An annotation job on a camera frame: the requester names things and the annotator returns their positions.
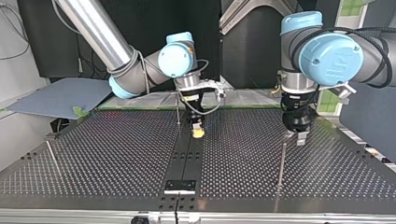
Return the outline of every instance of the silver cylinder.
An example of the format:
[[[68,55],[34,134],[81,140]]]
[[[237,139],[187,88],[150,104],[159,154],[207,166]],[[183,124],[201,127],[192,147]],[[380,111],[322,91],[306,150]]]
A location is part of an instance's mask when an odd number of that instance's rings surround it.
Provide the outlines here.
[[[134,54],[99,0],[56,0],[109,70],[116,70]]]
[[[315,89],[315,82],[302,73],[283,72],[282,87],[293,92],[310,92]]]
[[[176,78],[176,84],[180,89],[196,86],[200,83],[200,73],[192,73],[184,77]]]
[[[158,65],[158,55],[160,51],[156,51],[150,54],[145,58],[146,68],[148,72],[148,76],[152,81],[148,81],[148,86],[150,88],[159,85],[170,77],[164,76],[163,72],[160,70]],[[113,77],[117,84],[124,90],[133,93],[139,94],[146,90],[146,78],[143,72],[143,67],[141,63],[135,63],[131,65],[131,68],[128,69],[122,76],[115,73]]]

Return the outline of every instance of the end effector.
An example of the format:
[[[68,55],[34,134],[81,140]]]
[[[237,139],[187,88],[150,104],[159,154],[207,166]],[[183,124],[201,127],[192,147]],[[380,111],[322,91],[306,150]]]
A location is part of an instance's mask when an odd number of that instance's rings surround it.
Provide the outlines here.
[[[396,52],[396,42],[388,36],[365,37],[347,28],[322,29],[322,15],[317,11],[289,15],[281,29],[281,106],[283,122],[304,140],[317,113],[311,105],[318,92],[331,89],[341,99],[356,91],[347,83],[367,83],[376,88],[396,85],[382,50]]]
[[[201,72],[209,64],[207,60],[197,60],[191,33],[181,33],[166,37],[166,46],[160,52],[158,64],[163,73],[175,80],[178,94],[186,106],[187,119],[194,138],[201,138],[205,134],[203,127],[204,116],[215,109],[204,112],[201,102],[204,89],[213,89],[220,105],[225,92],[222,85],[214,80],[201,80]]]

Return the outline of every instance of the gray panel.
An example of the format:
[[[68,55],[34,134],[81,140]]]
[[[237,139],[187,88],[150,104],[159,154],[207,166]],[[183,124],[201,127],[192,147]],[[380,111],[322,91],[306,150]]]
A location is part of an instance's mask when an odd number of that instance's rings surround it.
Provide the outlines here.
[[[305,146],[290,139],[278,191],[281,114],[227,110],[208,118],[220,122],[204,139],[191,139],[189,153],[203,158],[188,164],[184,175],[200,180],[196,211],[396,214],[396,174],[323,118]]]
[[[376,0],[367,7],[363,27],[388,26],[396,8],[394,0]]]
[[[175,111],[96,113],[51,143],[57,161],[42,147],[4,171],[0,204],[145,211],[175,203],[164,198],[163,181],[173,151],[183,147],[176,120]]]
[[[349,105],[343,105],[341,122],[391,161],[396,161],[396,104],[393,103],[396,90],[379,90],[357,83],[351,86],[358,92],[349,96]]]
[[[78,119],[73,107],[89,112],[111,93],[107,81],[67,77],[21,98],[7,109],[52,118]]]

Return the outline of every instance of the black curtain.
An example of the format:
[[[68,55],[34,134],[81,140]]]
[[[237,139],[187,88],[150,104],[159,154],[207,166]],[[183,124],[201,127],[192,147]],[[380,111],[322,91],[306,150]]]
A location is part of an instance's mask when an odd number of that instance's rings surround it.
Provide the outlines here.
[[[19,0],[40,76],[75,77],[78,75],[78,51],[99,70],[105,67],[82,36],[60,23],[50,0]],[[197,58],[210,65],[203,77],[219,79],[220,0],[101,0],[128,43],[147,56],[165,45],[167,35],[190,31]],[[84,66],[82,77],[100,78]],[[173,83],[158,90],[169,90]]]

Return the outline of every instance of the black panel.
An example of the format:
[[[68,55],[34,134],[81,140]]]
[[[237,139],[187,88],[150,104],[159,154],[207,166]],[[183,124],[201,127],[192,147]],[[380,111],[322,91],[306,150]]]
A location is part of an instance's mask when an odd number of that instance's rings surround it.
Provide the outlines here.
[[[258,7],[223,37],[223,76],[238,89],[273,88],[280,68],[280,23],[271,7]]]
[[[51,1],[18,0],[18,4],[40,76],[78,76],[75,35],[58,20]]]
[[[330,28],[335,26],[338,17],[338,9],[340,8],[341,0],[318,0],[316,10],[323,15],[323,28]]]

